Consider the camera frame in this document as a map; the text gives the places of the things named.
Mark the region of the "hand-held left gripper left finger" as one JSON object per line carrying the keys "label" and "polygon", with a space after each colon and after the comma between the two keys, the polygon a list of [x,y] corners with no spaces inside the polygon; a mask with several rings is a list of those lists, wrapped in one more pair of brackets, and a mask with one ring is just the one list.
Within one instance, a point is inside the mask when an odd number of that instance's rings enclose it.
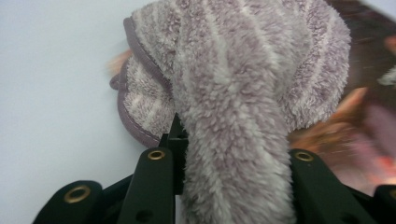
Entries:
{"label": "hand-held left gripper left finger", "polygon": [[188,134],[175,114],[160,144],[141,154],[117,224],[175,224],[176,196],[183,192],[188,144]]}

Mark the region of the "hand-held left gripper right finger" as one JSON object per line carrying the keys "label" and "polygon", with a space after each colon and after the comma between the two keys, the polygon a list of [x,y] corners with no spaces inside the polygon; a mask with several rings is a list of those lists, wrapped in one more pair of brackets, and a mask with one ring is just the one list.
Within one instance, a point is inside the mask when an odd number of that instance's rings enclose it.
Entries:
{"label": "hand-held left gripper right finger", "polygon": [[292,149],[290,160],[296,224],[377,224],[315,153]]}

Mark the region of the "fluffy striped towel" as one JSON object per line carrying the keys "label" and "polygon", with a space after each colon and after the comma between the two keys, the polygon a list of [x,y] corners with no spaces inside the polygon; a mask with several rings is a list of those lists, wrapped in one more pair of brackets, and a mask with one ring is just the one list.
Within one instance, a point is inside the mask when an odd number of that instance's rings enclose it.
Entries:
{"label": "fluffy striped towel", "polygon": [[289,133],[327,119],[350,35],[326,0],[156,0],[124,21],[111,85],[130,134],[188,135],[183,224],[295,224]]}

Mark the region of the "white table cover sheet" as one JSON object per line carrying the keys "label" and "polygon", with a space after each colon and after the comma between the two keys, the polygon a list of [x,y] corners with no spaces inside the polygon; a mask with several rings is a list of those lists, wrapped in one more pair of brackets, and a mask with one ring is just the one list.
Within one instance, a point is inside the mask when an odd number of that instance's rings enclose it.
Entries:
{"label": "white table cover sheet", "polygon": [[[123,21],[154,0],[0,0],[0,224],[33,224],[62,187],[108,187],[130,175],[143,146],[123,126],[110,79],[128,43]],[[314,133],[291,135],[349,186],[396,184],[396,0],[328,0],[353,37],[349,91],[367,106]]]}

